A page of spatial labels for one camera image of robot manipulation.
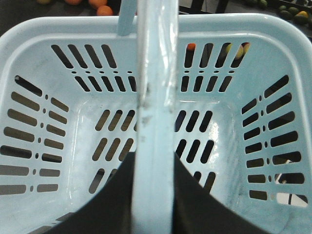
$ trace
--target orange fruit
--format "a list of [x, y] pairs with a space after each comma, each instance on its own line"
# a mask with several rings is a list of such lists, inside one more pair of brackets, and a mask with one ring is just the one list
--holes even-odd
[[196, 47], [195, 43], [190, 43], [190, 44], [187, 45], [186, 49], [190, 50], [190, 51], [194, 51], [195, 47]]
[[76, 6], [82, 2], [82, 0], [65, 0], [65, 2], [69, 5]]
[[94, 8], [98, 9], [100, 6], [107, 5], [107, 0], [89, 0], [89, 4]]
[[97, 9], [98, 16], [112, 16], [113, 14], [113, 10], [109, 6], [100, 6]]

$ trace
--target light blue plastic basket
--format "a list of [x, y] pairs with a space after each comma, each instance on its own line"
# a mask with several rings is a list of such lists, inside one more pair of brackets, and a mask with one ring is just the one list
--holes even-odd
[[[32, 19], [0, 39], [0, 233], [59, 223], [136, 150], [136, 29], [118, 36], [117, 21]], [[171, 150], [207, 192], [274, 234], [312, 231], [311, 51], [274, 17], [179, 18]]]

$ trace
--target green fruit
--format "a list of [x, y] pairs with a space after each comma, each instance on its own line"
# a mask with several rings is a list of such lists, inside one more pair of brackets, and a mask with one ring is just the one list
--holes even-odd
[[255, 6], [257, 4], [257, 0], [245, 0], [245, 3], [248, 5], [248, 6]]
[[306, 18], [305, 16], [301, 16], [301, 15], [295, 15], [293, 18], [293, 21], [296, 24], [303, 25], [303, 24], [308, 23], [308, 18]]
[[295, 16], [299, 13], [299, 9], [295, 7], [290, 7], [288, 8], [288, 12], [290, 12], [293, 16]]
[[279, 8], [278, 8], [278, 11], [286, 11], [287, 10], [287, 6], [284, 6], [284, 5], [281, 5]]
[[284, 20], [292, 20], [293, 19], [293, 15], [288, 11], [279, 12], [279, 16]]
[[268, 7], [268, 2], [266, 0], [259, 0], [258, 5], [261, 9], [265, 9]]

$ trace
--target basket handle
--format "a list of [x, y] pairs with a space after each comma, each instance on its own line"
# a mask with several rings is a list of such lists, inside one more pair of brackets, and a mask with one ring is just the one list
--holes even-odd
[[117, 34], [119, 36], [127, 36], [130, 34], [136, 10], [137, 10], [136, 0], [121, 1], [117, 25]]
[[138, 133], [133, 234], [170, 234], [178, 0], [138, 0]]

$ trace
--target shopping basket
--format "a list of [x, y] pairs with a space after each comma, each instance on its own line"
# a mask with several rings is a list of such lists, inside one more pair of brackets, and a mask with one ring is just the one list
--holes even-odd
[[[136, 21], [119, 36], [118, 17], [32, 19], [1, 37], [0, 233], [63, 221], [136, 151]], [[259, 14], [180, 16], [177, 38], [170, 151], [254, 225], [311, 233], [309, 40]]]

